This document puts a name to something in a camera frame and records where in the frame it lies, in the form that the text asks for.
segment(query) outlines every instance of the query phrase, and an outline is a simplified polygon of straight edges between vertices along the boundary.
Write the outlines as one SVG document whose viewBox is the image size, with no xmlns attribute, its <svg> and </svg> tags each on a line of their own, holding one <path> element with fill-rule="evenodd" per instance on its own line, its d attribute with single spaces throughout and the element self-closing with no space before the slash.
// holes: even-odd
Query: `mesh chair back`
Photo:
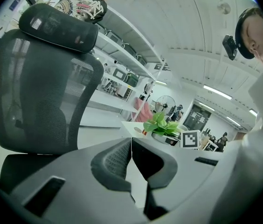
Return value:
<svg viewBox="0 0 263 224">
<path fill-rule="evenodd" d="M 33 5 L 23 13 L 19 28 L 39 39 L 83 53 L 93 49 L 99 29 L 43 3 Z"/>
<path fill-rule="evenodd" d="M 77 149 L 84 109 L 102 64 L 20 30 L 0 40 L 0 145 L 36 154 Z"/>
</svg>

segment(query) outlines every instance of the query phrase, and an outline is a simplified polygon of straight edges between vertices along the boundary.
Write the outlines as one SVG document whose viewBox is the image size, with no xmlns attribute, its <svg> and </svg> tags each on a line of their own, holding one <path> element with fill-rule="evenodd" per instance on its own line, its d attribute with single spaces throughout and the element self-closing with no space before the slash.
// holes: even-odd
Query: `white ceiling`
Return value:
<svg viewBox="0 0 263 224">
<path fill-rule="evenodd" d="M 227 2 L 231 12 L 222 14 L 217 5 Z M 222 47 L 224 35 L 234 35 L 241 12 L 255 6 L 250 0 L 107 0 L 129 19 L 166 59 L 175 79 L 197 90 L 197 99 L 229 116 L 250 130 L 257 111 L 248 89 L 263 72 L 257 60 L 239 53 L 229 60 Z M 209 85 L 231 95 L 231 101 L 209 93 Z"/>
</svg>

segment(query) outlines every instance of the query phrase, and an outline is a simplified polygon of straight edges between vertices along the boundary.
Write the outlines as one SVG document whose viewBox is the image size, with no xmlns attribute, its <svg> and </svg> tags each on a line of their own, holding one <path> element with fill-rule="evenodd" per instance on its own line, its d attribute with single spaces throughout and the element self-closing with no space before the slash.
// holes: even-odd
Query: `potted plant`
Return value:
<svg viewBox="0 0 263 224">
<path fill-rule="evenodd" d="M 146 132 L 152 132 L 152 137 L 162 143 L 175 145 L 178 142 L 180 130 L 178 122 L 166 122 L 163 112 L 156 113 L 152 119 L 147 120 L 144 125 Z"/>
</svg>

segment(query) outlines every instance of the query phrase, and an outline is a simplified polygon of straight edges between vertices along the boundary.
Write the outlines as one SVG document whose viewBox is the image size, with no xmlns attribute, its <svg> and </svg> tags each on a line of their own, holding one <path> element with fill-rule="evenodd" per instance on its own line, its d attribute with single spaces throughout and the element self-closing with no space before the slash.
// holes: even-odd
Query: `graphic print shirt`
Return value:
<svg viewBox="0 0 263 224">
<path fill-rule="evenodd" d="M 107 12 L 107 4 L 103 0 L 60 0 L 55 8 L 90 23 L 102 20 Z"/>
</svg>

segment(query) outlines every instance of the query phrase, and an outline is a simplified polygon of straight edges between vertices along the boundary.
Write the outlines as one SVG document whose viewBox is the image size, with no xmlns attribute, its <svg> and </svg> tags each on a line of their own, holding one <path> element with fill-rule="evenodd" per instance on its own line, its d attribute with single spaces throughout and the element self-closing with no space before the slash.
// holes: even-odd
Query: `green plant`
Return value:
<svg viewBox="0 0 263 224">
<path fill-rule="evenodd" d="M 152 131 L 160 136 L 176 136 L 174 133 L 180 132 L 177 128 L 178 122 L 170 121 L 167 123 L 163 112 L 156 113 L 153 119 L 147 120 L 143 125 L 146 132 Z"/>
</svg>

